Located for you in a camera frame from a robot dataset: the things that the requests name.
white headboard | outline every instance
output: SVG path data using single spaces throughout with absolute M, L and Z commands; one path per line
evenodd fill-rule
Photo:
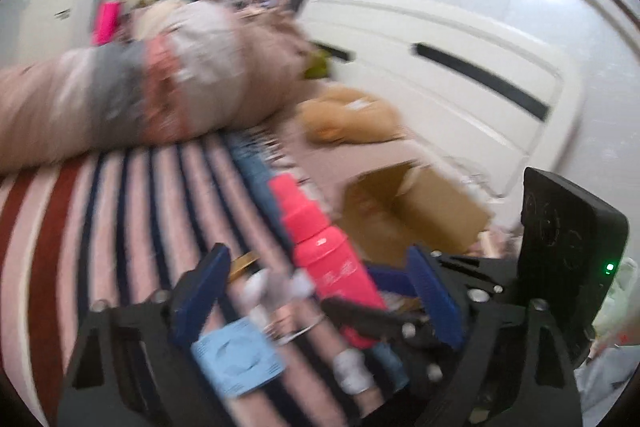
M 479 174 L 494 222 L 519 222 L 524 168 L 553 169 L 582 107 L 568 57 L 428 0 L 306 0 L 299 20 L 336 80 L 395 104 L 429 161 Z

screw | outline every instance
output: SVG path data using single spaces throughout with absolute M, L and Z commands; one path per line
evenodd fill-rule
M 549 309 L 549 304 L 545 301 L 545 299 L 532 299 L 531 303 L 533 304 L 533 307 L 539 312 L 546 312 Z
M 169 300 L 169 295 L 170 293 L 168 290 L 158 290 L 151 297 L 151 301 L 154 302 L 155 304 L 162 304 Z
M 402 325 L 402 336 L 406 339 L 412 339 L 415 337 L 415 326 L 411 322 L 405 322 Z
M 469 298 L 473 302 L 487 302 L 489 300 L 489 294 L 486 291 L 478 288 L 471 288 L 468 292 L 466 292 L 466 294 L 469 295 Z
M 430 363 L 427 366 L 427 378 L 429 378 L 429 381 L 432 381 L 433 383 L 442 380 L 442 369 L 437 363 Z
M 106 309 L 110 308 L 111 305 L 109 304 L 108 300 L 105 299 L 100 299 L 99 301 L 95 301 L 94 304 L 92 304 L 91 306 L 91 311 L 92 312 L 96 312 L 96 313 L 100 313 L 105 311 Z

cardboard box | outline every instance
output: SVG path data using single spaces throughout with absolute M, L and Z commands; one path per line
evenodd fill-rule
M 433 168 L 402 163 L 347 185 L 338 226 L 368 261 L 404 267 L 406 249 L 465 253 L 491 214 Z

